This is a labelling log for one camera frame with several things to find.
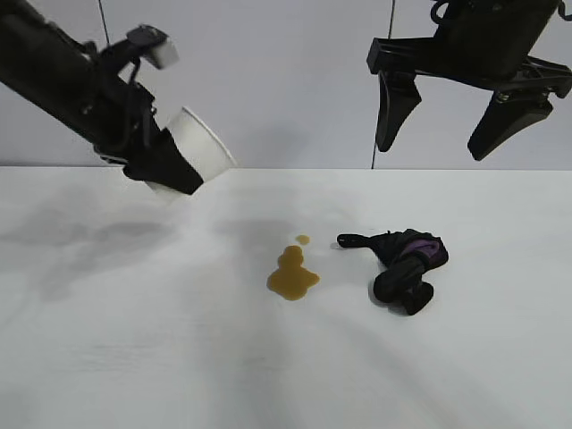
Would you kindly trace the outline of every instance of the white table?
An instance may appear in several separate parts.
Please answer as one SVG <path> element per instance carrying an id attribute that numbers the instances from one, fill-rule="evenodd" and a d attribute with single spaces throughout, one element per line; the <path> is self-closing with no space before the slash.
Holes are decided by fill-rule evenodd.
<path id="1" fill-rule="evenodd" d="M 231 171 L 166 206 L 111 168 L 0 169 L 0 427 L 569 428 L 572 172 Z M 404 317 L 340 232 L 450 262 Z M 322 280 L 269 291 L 305 233 Z"/>

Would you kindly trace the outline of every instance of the liquid puddle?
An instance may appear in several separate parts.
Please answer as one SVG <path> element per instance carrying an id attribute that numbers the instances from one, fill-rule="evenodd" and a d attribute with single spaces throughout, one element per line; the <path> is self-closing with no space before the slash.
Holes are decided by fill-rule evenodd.
<path id="1" fill-rule="evenodd" d="M 299 235 L 296 237 L 296 241 L 302 246 L 306 246 L 306 244 L 310 243 L 310 238 L 307 235 Z"/>
<path id="2" fill-rule="evenodd" d="M 304 254 L 300 246 L 288 246 L 278 258 L 278 269 L 268 277 L 268 289 L 288 301 L 304 298 L 307 290 L 320 281 L 320 276 L 302 266 Z"/>

